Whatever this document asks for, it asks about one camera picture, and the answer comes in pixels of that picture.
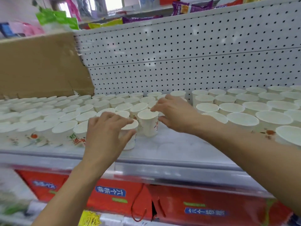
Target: hand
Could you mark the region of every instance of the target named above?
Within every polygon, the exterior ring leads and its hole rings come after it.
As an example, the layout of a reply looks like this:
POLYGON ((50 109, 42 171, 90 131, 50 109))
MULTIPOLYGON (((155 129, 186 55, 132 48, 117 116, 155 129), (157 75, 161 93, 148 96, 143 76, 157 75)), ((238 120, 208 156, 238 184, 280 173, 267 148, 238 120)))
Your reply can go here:
POLYGON ((133 123, 132 119, 126 119, 110 112, 104 112, 100 117, 91 118, 88 123, 82 164, 91 168, 100 177, 117 160, 127 142, 136 133, 133 129, 119 138, 120 130, 131 123, 133 123))
POLYGON ((157 104, 151 108, 151 111, 162 112, 165 116, 159 117, 158 120, 168 128, 192 135, 196 134, 197 128, 207 123, 207 119, 211 120, 210 116, 203 118, 195 108, 182 98, 170 94, 166 95, 165 98, 160 98, 157 104))

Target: red rope handle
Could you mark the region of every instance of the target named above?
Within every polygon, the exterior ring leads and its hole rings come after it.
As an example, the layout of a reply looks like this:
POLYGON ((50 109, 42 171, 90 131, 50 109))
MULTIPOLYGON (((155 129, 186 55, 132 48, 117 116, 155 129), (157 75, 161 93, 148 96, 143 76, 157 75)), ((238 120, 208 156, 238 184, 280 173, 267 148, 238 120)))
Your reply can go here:
POLYGON ((144 186, 144 183, 142 183, 142 186, 141 186, 139 192, 137 193, 137 195, 135 196, 135 198, 133 200, 133 203, 132 203, 132 206, 131 206, 131 215, 132 215, 133 220, 136 221, 136 222, 140 222, 141 220, 143 220, 143 218, 145 217, 146 212, 147 212, 147 210, 144 209, 144 213, 143 213, 142 217, 140 218, 140 220, 136 220, 135 217, 134 217, 134 214, 133 214, 134 203, 135 203, 136 199, 138 198, 139 194, 142 192, 143 186, 144 186))

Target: person's left arm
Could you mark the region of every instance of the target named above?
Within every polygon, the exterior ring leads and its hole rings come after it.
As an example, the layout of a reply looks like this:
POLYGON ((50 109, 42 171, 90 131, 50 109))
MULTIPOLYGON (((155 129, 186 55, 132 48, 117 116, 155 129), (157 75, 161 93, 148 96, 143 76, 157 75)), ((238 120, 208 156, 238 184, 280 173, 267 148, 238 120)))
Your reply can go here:
POLYGON ((96 182, 135 134, 135 130, 131 130, 127 135, 118 138, 121 128, 132 122, 108 112, 89 120, 83 160, 73 169, 68 180, 32 226, 78 225, 96 182))

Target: yellow price tag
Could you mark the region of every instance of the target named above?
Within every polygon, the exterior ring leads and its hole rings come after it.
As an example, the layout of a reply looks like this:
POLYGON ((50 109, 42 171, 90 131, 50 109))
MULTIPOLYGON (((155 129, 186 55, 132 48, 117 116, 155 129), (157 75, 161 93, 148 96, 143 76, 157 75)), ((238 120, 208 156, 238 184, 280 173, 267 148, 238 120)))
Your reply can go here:
POLYGON ((99 226, 101 221, 99 220, 100 214, 96 214, 91 211, 83 211, 82 216, 79 220, 79 226, 99 226))

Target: yellow package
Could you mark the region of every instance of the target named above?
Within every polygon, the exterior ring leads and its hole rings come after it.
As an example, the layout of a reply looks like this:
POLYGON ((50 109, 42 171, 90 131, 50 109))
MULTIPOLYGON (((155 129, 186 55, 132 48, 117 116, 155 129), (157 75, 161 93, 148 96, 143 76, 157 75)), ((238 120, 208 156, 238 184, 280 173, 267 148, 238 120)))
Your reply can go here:
POLYGON ((90 27, 90 29, 97 29, 97 28, 102 28, 102 27, 114 26, 114 25, 118 25, 118 24, 122 24, 122 18, 111 20, 111 21, 103 23, 103 24, 89 23, 88 26, 90 27))

